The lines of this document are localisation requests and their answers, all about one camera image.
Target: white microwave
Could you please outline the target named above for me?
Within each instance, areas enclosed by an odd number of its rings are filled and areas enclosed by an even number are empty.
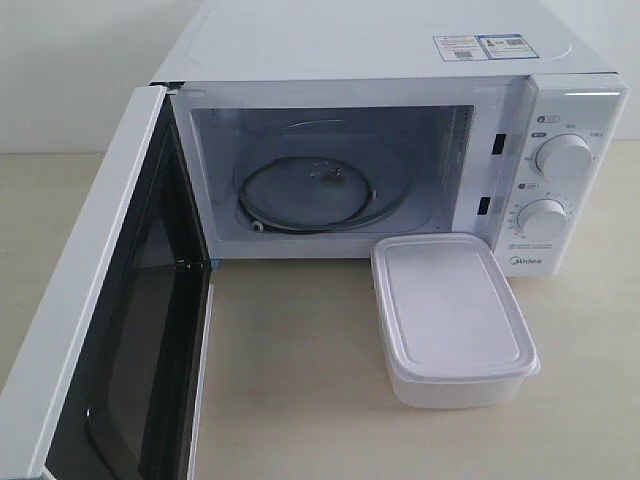
[[[465,233],[503,275],[553,274],[627,93],[534,1],[205,1],[0,395],[0,479],[192,478],[220,260]]]

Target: countertop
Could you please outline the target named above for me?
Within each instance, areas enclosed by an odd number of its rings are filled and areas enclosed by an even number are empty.
[[[224,262],[198,478],[640,478],[639,148],[612,147],[560,273],[510,280],[542,370],[502,406],[395,399],[368,262]],[[0,156],[0,385],[99,162]]]

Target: white lid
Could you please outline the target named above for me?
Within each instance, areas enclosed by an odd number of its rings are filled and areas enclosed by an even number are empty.
[[[388,238],[375,246],[372,265],[390,360],[405,375],[466,383],[537,373],[522,312],[479,238]]]

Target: power level knob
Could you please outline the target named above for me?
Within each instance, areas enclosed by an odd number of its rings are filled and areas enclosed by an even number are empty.
[[[555,200],[537,200],[518,213],[517,223],[531,240],[552,240],[567,227],[564,207]]]
[[[593,163],[589,145],[578,135],[552,138],[536,156],[536,166],[549,182],[566,182],[581,177]]]

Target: plastic food container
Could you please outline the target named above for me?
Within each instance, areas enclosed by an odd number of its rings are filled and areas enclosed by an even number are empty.
[[[374,247],[372,267],[389,375],[403,403],[494,405],[538,373],[520,308],[479,238],[385,239]]]

